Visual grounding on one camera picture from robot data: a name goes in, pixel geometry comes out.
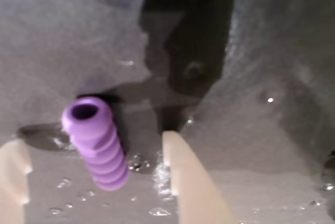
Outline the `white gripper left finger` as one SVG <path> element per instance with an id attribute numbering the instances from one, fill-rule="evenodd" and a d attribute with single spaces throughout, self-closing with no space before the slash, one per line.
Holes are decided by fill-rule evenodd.
<path id="1" fill-rule="evenodd" d="M 1 146 L 1 223 L 25 223 L 28 175 L 33 171 L 27 145 L 12 140 Z"/>

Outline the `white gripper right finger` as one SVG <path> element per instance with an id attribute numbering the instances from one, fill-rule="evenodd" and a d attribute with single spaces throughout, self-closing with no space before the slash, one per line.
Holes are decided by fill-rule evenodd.
<path id="1" fill-rule="evenodd" d="M 162 151 L 163 163 L 170 168 L 179 223 L 237 223 L 209 173 L 178 132 L 163 132 Z"/>

